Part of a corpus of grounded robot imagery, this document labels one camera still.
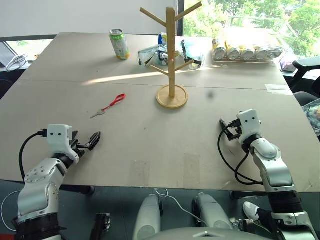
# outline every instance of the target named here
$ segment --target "key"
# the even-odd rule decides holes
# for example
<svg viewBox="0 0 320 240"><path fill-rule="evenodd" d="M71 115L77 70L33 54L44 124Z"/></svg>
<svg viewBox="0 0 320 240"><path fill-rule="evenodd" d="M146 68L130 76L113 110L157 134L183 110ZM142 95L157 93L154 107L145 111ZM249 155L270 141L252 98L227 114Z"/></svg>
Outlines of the key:
<svg viewBox="0 0 320 240"><path fill-rule="evenodd" d="M94 117L98 116L98 115L103 115L106 112L103 109L100 109L95 115L93 115L92 117L90 117L91 119L93 119Z"/></svg>

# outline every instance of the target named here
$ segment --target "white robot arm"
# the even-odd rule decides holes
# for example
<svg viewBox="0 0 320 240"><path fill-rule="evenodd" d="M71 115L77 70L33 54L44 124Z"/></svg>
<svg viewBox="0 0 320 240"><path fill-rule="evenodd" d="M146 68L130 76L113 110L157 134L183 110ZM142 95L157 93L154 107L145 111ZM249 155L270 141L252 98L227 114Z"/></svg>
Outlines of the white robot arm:
<svg viewBox="0 0 320 240"><path fill-rule="evenodd" d="M58 222L59 188L71 165L77 164L94 149L101 133L96 132L87 144L79 144L69 125L51 124L47 129L47 142L52 157L46 158L25 176L25 186L18 197L18 216L14 220L15 239L60 240L62 229Z"/></svg>
<svg viewBox="0 0 320 240"><path fill-rule="evenodd" d="M285 240L318 240L308 213L303 211L296 187L287 165L281 158L280 149L261 136L260 124L256 110L240 112L237 120L221 126L229 140L237 139L242 149L253 156L260 175L274 219L274 234ZM228 128L236 128L233 135Z"/></svg>

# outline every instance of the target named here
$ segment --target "table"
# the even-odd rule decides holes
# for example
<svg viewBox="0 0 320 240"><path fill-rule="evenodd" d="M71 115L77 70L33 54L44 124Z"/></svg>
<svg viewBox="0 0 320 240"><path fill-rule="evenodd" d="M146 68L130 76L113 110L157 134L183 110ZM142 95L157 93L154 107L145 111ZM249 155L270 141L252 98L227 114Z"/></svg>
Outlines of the table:
<svg viewBox="0 0 320 240"><path fill-rule="evenodd" d="M104 52L103 61L99 51L111 49L107 34L59 35L0 101L0 123L5 126L0 129L1 165L5 166L0 179L21 180L21 144L54 123L79 130L82 143L94 132L102 132L96 148L71 167L65 184L263 191L262 186L237 183L217 151L219 119L232 121L237 112L253 108L262 121L263 136L281 149L297 190L320 190L319 142L307 118L293 96L271 94L264 87L265 83L284 84L276 66L223 63L226 69L178 73L177 83L186 86L189 101L183 108L169 110L155 98L167 78L135 65L138 44L144 48L152 39L155 37L128 36L129 43L136 42L132 56L115 64L113 52ZM85 44L90 50L82 48ZM234 69L240 70L238 77ZM209 78L211 74L218 78ZM117 75L136 78L112 78ZM125 101L90 119L121 93L127 94ZM244 155L236 141L224 138L221 148L234 167ZM34 138L25 148L24 168L34 167L48 154L45 139ZM259 179L252 157L241 172Z"/></svg>

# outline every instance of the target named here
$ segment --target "plastic bag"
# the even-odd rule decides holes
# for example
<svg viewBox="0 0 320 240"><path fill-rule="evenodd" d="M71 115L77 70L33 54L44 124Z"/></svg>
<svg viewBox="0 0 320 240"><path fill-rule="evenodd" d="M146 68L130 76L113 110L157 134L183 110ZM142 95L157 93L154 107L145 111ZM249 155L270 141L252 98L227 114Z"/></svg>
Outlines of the plastic bag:
<svg viewBox="0 0 320 240"><path fill-rule="evenodd" d="M320 98L302 107L315 134L320 136Z"/></svg>

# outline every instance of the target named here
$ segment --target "office chair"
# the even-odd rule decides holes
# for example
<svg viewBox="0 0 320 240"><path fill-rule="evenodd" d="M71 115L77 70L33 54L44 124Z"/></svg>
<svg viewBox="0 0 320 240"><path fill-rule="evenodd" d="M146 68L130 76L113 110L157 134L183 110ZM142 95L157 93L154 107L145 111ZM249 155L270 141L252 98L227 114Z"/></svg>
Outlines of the office chair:
<svg viewBox="0 0 320 240"><path fill-rule="evenodd" d="M292 64L298 69L297 73L293 77L292 82L289 84L290 89L293 91L308 71L320 69L320 56L296 60ZM305 91L298 91L293 94L301 106L307 105L320 98L320 77L313 82L311 90L318 97Z"/></svg>

